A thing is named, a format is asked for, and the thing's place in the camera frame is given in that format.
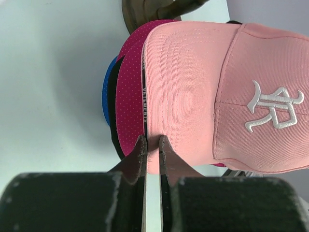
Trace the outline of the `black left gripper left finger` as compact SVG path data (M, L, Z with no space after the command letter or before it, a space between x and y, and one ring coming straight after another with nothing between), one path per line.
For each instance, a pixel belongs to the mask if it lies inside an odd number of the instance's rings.
M22 173L0 199L3 232L145 231L147 141L107 172Z

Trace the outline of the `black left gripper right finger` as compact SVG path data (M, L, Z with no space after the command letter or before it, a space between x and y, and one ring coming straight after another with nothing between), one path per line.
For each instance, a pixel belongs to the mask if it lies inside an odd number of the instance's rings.
M275 177L205 177L159 141L165 232L306 232L309 217L286 181Z

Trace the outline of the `black baseball cap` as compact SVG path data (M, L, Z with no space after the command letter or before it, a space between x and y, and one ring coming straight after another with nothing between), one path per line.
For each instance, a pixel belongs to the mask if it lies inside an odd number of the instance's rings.
M123 62L124 57L120 58L116 61L115 65L113 66L110 77L108 80L108 109L109 109L109 120L110 120L110 130L111 130L111 139L116 150L117 155L122 160L125 158L123 151L121 150L118 133L116 128L116 114L115 114L115 101L116 101L116 86L118 80L118 74L120 70L120 66Z

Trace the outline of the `blue baseball cap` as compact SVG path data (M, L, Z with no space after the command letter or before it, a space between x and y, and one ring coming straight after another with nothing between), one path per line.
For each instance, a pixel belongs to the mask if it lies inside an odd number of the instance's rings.
M116 63L117 57L115 57L111 63L109 64L106 73L105 73L105 77L104 77L104 82L103 82L103 87L102 87L102 97L101 97L101 101L102 101L102 110L103 110L103 114L105 117L105 120L108 124L108 126L110 126L110 119L109 119L109 108L108 108L108 82L109 82L109 77L112 71L112 68L114 67L115 63Z

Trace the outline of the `light pink cap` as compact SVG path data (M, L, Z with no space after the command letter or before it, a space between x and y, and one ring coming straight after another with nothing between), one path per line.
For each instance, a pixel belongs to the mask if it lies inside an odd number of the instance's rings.
M166 135L189 165L309 167L309 39L259 24L172 22L147 36L148 172Z

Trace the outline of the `magenta hat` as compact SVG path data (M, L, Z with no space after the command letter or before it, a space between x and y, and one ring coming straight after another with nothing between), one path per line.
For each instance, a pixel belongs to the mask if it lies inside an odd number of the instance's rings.
M142 26L138 27L135 31L133 31L130 36L127 38L125 43L123 44L122 48L120 49L120 52L117 56L116 61L121 59L123 56L126 55L126 53L129 51L129 49L137 43L139 40L142 38L146 37L152 29L155 27L165 24L165 23L170 23L170 22L175 22L176 20L170 20L170 19L163 19L163 20L155 20L151 22L147 22L143 24Z

